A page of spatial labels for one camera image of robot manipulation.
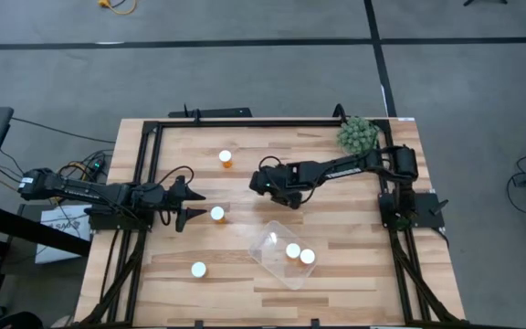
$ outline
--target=metal bracket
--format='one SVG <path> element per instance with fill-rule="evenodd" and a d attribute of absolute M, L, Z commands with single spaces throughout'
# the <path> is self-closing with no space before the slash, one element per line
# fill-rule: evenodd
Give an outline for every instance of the metal bracket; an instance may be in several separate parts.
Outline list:
<path fill-rule="evenodd" d="M 340 118 L 340 122 L 346 123 L 346 112 L 344 112 L 344 108 L 340 103 L 336 104 L 332 118 Z"/>
<path fill-rule="evenodd" d="M 202 113 L 200 113 L 200 110 L 196 109 L 192 111 L 192 117 L 194 118 L 194 124 L 200 125 L 200 118 L 202 118 Z"/>
<path fill-rule="evenodd" d="M 435 193 L 416 193 L 416 213 L 410 224 L 413 228 L 443 228 L 444 217 L 440 211 L 440 205 L 445 202 L 439 202 Z M 392 193 L 382 193 L 379 195 L 379 209 L 381 210 L 381 221 L 385 228 L 398 227 L 403 230 L 406 226 L 399 226 L 399 217 L 395 211 L 395 196 Z"/>
<path fill-rule="evenodd" d="M 142 134 L 150 133 L 160 125 L 159 122 L 143 122 Z"/>
<path fill-rule="evenodd" d="M 381 131 L 387 135 L 387 134 L 391 134 L 391 123 L 389 122 L 389 120 L 386 120 L 386 119 L 375 119 L 375 120 L 371 120 L 371 122 L 379 127 L 379 129 L 381 129 Z"/>
<path fill-rule="evenodd" d="M 320 329 L 320 319 L 311 319 L 311 329 Z"/>

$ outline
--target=black clamp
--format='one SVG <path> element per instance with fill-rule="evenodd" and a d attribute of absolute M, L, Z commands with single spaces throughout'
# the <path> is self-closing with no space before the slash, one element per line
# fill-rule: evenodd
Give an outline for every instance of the black clamp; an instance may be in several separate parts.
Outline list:
<path fill-rule="evenodd" d="M 194 118 L 194 124 L 199 125 L 200 124 L 200 118 L 202 118 L 202 113 L 200 113 L 200 110 L 196 109 L 192 111 L 192 117 Z"/>
<path fill-rule="evenodd" d="M 311 319 L 311 329 L 320 329 L 320 319 Z"/>
<path fill-rule="evenodd" d="M 202 113 L 199 109 L 188 111 L 186 104 L 184 104 L 184 117 L 185 118 L 194 118 L 194 124 L 200 124 L 200 118 L 202 118 Z"/>
<path fill-rule="evenodd" d="M 332 118 L 339 118 L 341 123 L 346 123 L 346 112 L 344 112 L 344 108 L 340 103 L 336 104 L 336 108 L 334 109 L 334 112 L 332 113 Z"/>

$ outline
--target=black metal frame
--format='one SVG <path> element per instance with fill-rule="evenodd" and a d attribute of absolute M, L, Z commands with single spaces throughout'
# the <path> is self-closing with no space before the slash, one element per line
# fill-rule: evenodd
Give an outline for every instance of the black metal frame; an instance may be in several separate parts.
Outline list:
<path fill-rule="evenodd" d="M 468 6 L 468 5 L 470 5 L 471 3 L 473 3 L 473 2 L 474 2 L 474 0 L 467 0 L 467 1 L 464 3 L 464 6 Z M 500 2 L 501 2 L 502 4 L 504 4 L 504 5 L 507 5 L 507 4 L 508 4 L 507 0 L 500 0 Z"/>
<path fill-rule="evenodd" d="M 171 121 L 171 122 L 156 122 L 156 121 L 146 121 L 143 123 L 142 127 L 142 138 L 140 140 L 140 149 L 137 155 L 137 163 L 135 165 L 135 173 L 133 181 L 140 183 L 142 179 L 142 168 L 144 163 L 144 158 L 147 152 L 147 143 L 149 141 L 149 136 L 151 133 L 155 133 L 155 138 L 153 140 L 153 150 L 149 166 L 149 174 L 147 182 L 152 183 L 155 181 L 155 176 L 158 166 L 158 158 L 160 153 L 160 146 L 163 141 L 163 130 L 166 128 L 192 128 L 192 127 L 339 127 L 343 122 L 346 122 L 346 114 L 344 109 L 339 104 L 336 106 L 334 113 L 332 115 L 336 119 L 326 119 L 326 120 L 250 120 L 250 119 L 212 119 L 204 120 L 201 119 L 200 111 L 195 112 L 193 119 L 181 120 L 181 121 Z M 373 123 L 378 125 L 384 133 L 385 142 L 387 146 L 393 145 L 393 136 L 391 134 L 391 127 L 389 121 L 384 120 L 373 120 Z M 383 194 L 388 193 L 387 183 L 380 178 L 381 192 Z M 395 275 L 397 278 L 397 285 L 399 289 L 400 302 L 403 310 L 404 320 L 406 325 L 411 326 L 422 326 L 422 327 L 435 327 L 432 326 L 438 323 L 431 322 L 431 316 L 429 314 L 429 307 L 434 310 L 438 318 L 442 321 L 452 321 L 452 323 L 442 323 L 440 326 L 457 326 L 464 327 L 468 326 L 471 328 L 477 327 L 464 322 L 459 322 L 457 318 L 453 317 L 444 306 L 439 302 L 436 296 L 431 292 L 427 287 L 426 283 L 421 278 L 421 270 L 419 267 L 419 259 L 417 257 L 417 250 L 415 239 L 413 236 L 413 231 L 411 228 L 408 228 L 404 231 L 405 239 L 407 244 L 408 254 L 405 254 L 401 248 L 399 242 L 399 237 L 396 230 L 388 229 L 389 238 L 391 241 L 392 252 L 394 256 L 394 267 Z M 87 328 L 101 328 L 101 327 L 122 327 L 122 328 L 131 328 L 133 322 L 133 316 L 135 311 L 135 304 L 137 300 L 137 292 L 139 288 L 139 279 L 141 274 L 142 262 L 139 260 L 133 266 L 129 266 L 128 269 L 125 269 L 125 259 L 128 253 L 129 241 L 131 238 L 131 232 L 125 231 L 123 241 L 121 242 L 121 248 L 119 251 L 118 265 L 116 270 L 115 282 L 121 283 L 125 280 L 129 272 L 131 273 L 131 286 L 129 290 L 129 296 L 127 299 L 126 305 L 126 314 L 123 322 L 115 322 L 116 320 L 116 311 L 117 311 L 117 300 L 108 300 L 110 302 L 109 316 L 107 318 L 107 323 L 105 324 L 88 324 Z M 134 253 L 143 252 L 144 243 L 146 238 L 146 232 L 140 232 L 138 236 L 138 242 L 136 243 Z M 415 321 L 412 315 L 411 303 L 409 301 L 409 292 L 407 290 L 407 284 L 405 280 L 405 273 L 408 273 L 411 279 L 416 284 L 417 296 L 419 300 L 419 308 L 421 312 L 422 321 Z M 121 286 L 116 286 L 115 282 L 109 288 L 109 291 L 113 297 L 119 293 Z M 196 328 L 200 327 L 200 321 L 196 321 Z M 339 326 L 338 328 L 367 328 L 368 326 Z M 302 328 L 297 326 L 285 326 L 280 328 Z"/>

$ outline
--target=power cord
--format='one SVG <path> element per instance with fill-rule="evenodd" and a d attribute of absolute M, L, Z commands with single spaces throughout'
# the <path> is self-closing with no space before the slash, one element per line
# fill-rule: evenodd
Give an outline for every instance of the power cord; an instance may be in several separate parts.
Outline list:
<path fill-rule="evenodd" d="M 517 160 L 517 168 L 519 169 L 519 173 L 517 174 L 514 174 L 512 175 L 509 180 L 507 181 L 507 187 L 506 187 L 506 192 L 507 192 L 507 198 L 509 199 L 509 202 L 510 202 L 510 205 L 513 206 L 515 209 L 517 209 L 519 212 L 523 213 L 523 214 L 526 214 L 526 210 L 525 209 L 522 209 L 521 207 L 517 206 L 514 201 L 512 200 L 512 196 L 510 195 L 510 183 L 512 183 L 514 185 L 514 179 L 516 176 L 518 175 L 524 175 L 526 174 L 526 172 L 522 169 L 521 167 L 521 162 L 523 160 L 526 159 L 526 156 L 523 156 L 522 158 L 520 158 L 519 160 Z"/>
<path fill-rule="evenodd" d="M 125 2 L 125 1 L 123 0 L 123 1 L 119 2 L 117 5 L 111 5 L 110 4 L 110 0 L 98 0 L 97 3 L 101 7 L 109 8 L 113 13 L 115 13 L 117 15 L 128 15 L 128 14 L 131 14 L 132 12 L 135 11 L 135 8 L 137 8 L 137 0 L 133 0 L 133 5 L 131 6 L 131 9 L 129 9 L 128 11 L 120 12 L 120 11 L 115 10 L 115 8 L 118 5 L 121 5 L 123 2 Z"/>
<path fill-rule="evenodd" d="M 79 135 L 77 133 L 69 133 L 69 132 L 65 132 L 63 130 L 60 130 L 60 129 L 56 129 L 56 128 L 52 128 L 52 127 L 48 127 L 44 124 L 41 124 L 41 123 L 37 123 L 37 122 L 31 122 L 30 120 L 26 120 L 26 119 L 20 119 L 20 118 L 14 118 L 12 117 L 11 120 L 15 120 L 15 121 L 19 121 L 19 122 L 23 122 L 23 123 L 28 123 L 28 124 L 33 124 L 35 125 L 36 127 L 40 127 L 40 128 L 44 128 L 44 129 L 48 129 L 52 132 L 56 132 L 56 133 L 64 133 L 68 136 L 73 136 L 73 137 L 78 137 L 78 138 L 82 138 L 82 139 L 86 139 L 86 140 L 89 140 L 89 141 L 93 141 L 93 142 L 100 142 L 100 143 L 115 143 L 113 141 L 107 141 L 107 140 L 102 140 L 102 139 L 99 139 L 99 138 L 93 138 L 93 137 L 88 137 L 88 136 L 83 136 L 83 135 Z"/>
<path fill-rule="evenodd" d="M 14 182 L 16 183 L 20 183 L 19 180 L 17 178 L 13 178 L 10 174 L 6 173 L 3 169 L 0 168 L 0 173 L 7 176 L 7 178 L 13 180 Z"/>
<path fill-rule="evenodd" d="M 21 179 L 23 176 L 18 174 L 17 172 L 15 172 L 13 169 L 9 168 L 9 167 L 6 167 L 2 164 L 0 164 L 0 169 L 5 169 L 7 171 L 7 173 L 17 177 L 18 179 Z"/>
<path fill-rule="evenodd" d="M 19 172 L 20 172 L 21 174 L 23 174 L 23 173 L 25 172 L 25 171 L 19 166 L 19 164 L 17 164 L 17 161 L 16 161 L 16 159 L 15 159 L 13 156 L 7 154 L 7 153 L 4 152 L 4 150 L 2 150 L 2 149 L 0 149 L 0 153 L 3 154 L 3 155 L 5 155 L 5 156 L 7 156 L 8 158 L 10 158 L 11 161 L 14 162 L 14 164 L 16 165 L 16 168 L 19 170 Z"/>

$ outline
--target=yellow cable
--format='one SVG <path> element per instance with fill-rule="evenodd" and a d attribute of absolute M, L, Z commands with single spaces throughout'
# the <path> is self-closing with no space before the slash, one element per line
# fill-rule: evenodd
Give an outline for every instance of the yellow cable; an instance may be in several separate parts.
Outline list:
<path fill-rule="evenodd" d="M 17 192 L 17 188 L 15 188 L 15 187 L 9 185 L 8 183 L 2 181 L 1 179 L 0 179 L 0 183 L 3 184 L 5 187 L 9 188 L 10 190 L 12 190 L 12 191 L 14 191 L 14 192 Z"/>
<path fill-rule="evenodd" d="M 133 6 L 131 7 L 131 9 L 129 9 L 126 12 L 120 12 L 120 11 L 115 10 L 115 8 L 113 8 L 113 6 L 110 5 L 110 0 L 99 0 L 98 4 L 100 6 L 109 8 L 113 13 L 117 15 L 128 15 L 135 11 L 135 8 L 137 7 L 137 0 L 133 0 Z"/>

